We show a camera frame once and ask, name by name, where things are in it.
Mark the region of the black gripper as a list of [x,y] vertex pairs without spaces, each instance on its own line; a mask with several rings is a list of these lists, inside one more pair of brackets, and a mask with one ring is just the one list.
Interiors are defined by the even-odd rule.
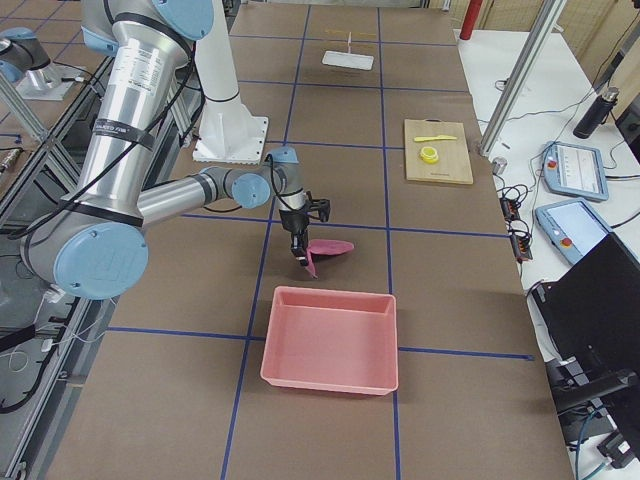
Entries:
[[280,210],[283,229],[291,236],[291,253],[301,266],[309,265],[307,254],[309,218],[304,209]]

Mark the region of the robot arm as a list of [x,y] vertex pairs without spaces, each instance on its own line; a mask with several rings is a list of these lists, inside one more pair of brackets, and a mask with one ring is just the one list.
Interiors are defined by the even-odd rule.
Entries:
[[242,104],[224,9],[218,1],[85,1],[86,45],[114,59],[77,187],[20,235],[25,266],[85,299],[116,297],[148,264],[145,230],[231,199],[244,209],[274,201],[291,251],[308,261],[311,202],[295,151],[259,152],[253,169],[209,166],[145,188],[157,124],[177,100],[180,68],[200,77],[205,96],[200,146],[207,160],[257,146],[265,121]]

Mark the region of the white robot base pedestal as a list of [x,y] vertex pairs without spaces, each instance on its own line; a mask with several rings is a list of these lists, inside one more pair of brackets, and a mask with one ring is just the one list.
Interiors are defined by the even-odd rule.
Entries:
[[194,159],[257,164],[269,125],[251,114],[240,96],[223,3],[213,1],[213,26],[196,43],[196,67],[205,96]]

